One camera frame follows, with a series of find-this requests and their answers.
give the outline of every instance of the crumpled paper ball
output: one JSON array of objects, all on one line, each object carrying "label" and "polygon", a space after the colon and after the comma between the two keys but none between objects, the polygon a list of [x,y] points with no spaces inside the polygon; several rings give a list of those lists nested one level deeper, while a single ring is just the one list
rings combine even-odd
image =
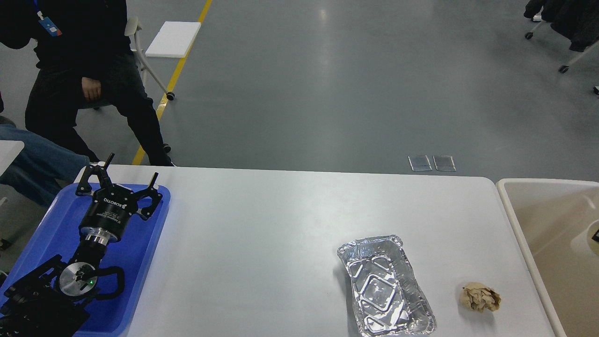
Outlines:
[{"label": "crumpled paper ball", "polygon": [[499,309],[501,297],[493,289],[478,282],[470,282],[462,288],[459,302],[470,310],[483,312],[485,308],[495,311]]}]

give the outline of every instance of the blue tray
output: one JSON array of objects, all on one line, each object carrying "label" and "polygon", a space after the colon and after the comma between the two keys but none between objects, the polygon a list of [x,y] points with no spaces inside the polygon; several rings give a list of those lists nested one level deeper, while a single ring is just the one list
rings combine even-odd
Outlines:
[{"label": "blue tray", "polygon": [[[91,184],[92,189],[99,188],[97,183]],[[144,189],[147,185],[123,185],[134,191]],[[63,262],[68,262],[79,245],[79,223],[83,219],[87,208],[91,204],[90,197],[77,197],[75,189],[77,184],[65,187],[56,196],[40,226],[35,230],[31,240],[17,260],[10,275],[0,288],[0,303],[6,302],[4,291],[19,278],[29,273],[41,263],[56,254],[62,256]],[[164,186],[159,186],[162,200],[158,204],[153,216],[143,221],[134,215],[125,230],[120,242],[111,243],[100,267],[119,266],[125,270],[125,290],[117,298],[111,300],[94,300],[87,305],[85,310],[91,314],[90,318],[79,329],[75,336],[79,337],[112,337],[119,336],[133,318],[137,301],[154,250],[164,225],[168,212],[168,203],[171,194]],[[149,198],[139,202],[140,207],[151,203]],[[117,288],[114,275],[98,279],[101,293],[111,293]]]}]

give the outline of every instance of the black pants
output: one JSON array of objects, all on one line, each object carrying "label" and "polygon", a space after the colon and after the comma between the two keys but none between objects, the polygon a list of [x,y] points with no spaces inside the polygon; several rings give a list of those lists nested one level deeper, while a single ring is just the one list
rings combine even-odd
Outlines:
[{"label": "black pants", "polygon": [[[41,69],[29,95],[25,127],[63,148],[88,156],[91,161],[99,161],[74,129],[77,111],[85,103],[81,78],[75,68]],[[150,164],[171,166],[162,148],[164,142],[153,101],[146,94],[133,55],[112,56],[100,82],[102,97],[127,117],[127,124],[148,154]]]}]

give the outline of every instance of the aluminum foil tray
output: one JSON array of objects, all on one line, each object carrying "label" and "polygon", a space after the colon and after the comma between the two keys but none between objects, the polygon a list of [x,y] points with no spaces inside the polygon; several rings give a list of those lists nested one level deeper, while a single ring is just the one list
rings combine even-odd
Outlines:
[{"label": "aluminum foil tray", "polygon": [[363,337],[428,335],[435,316],[395,235],[344,244],[337,255],[352,282],[353,313]]}]

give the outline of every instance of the person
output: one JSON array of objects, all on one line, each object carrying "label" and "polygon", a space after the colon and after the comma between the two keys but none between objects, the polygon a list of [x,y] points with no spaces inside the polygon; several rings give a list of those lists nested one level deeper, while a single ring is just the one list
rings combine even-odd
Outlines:
[{"label": "person", "polygon": [[[0,113],[3,110],[0,94]],[[0,183],[12,186],[41,206],[50,206],[62,189],[57,179],[72,182],[79,171],[89,165],[88,157],[75,154],[32,132],[17,129],[10,119],[3,116],[0,116],[0,140],[25,143],[23,150],[0,175]]]},{"label": "person", "polygon": [[173,166],[124,35],[126,23],[125,0],[0,0],[0,42],[20,49],[37,40],[40,70],[25,127],[99,161],[74,127],[79,108],[103,98],[127,118],[151,165]]}]

